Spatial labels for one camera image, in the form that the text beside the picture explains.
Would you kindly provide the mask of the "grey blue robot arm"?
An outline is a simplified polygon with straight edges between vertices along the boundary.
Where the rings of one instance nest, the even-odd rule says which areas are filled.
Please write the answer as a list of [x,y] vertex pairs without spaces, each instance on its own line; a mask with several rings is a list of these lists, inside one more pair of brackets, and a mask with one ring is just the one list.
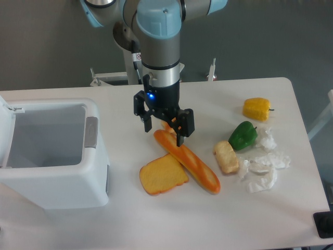
[[81,1],[93,27],[114,23],[113,37],[131,54],[143,90],[134,96],[134,114],[150,131],[151,119],[165,121],[177,146],[194,129],[194,113],[180,109],[180,32],[183,22],[223,9],[226,1]]

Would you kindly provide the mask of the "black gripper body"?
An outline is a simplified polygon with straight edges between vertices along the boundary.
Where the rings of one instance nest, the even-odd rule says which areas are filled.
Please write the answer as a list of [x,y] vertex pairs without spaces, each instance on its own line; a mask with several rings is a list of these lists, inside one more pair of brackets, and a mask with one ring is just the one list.
[[185,137],[195,130],[194,112],[192,109],[180,109],[180,83],[166,87],[156,87],[143,79],[143,90],[134,95],[134,115],[151,115],[165,121],[177,132],[181,127]]

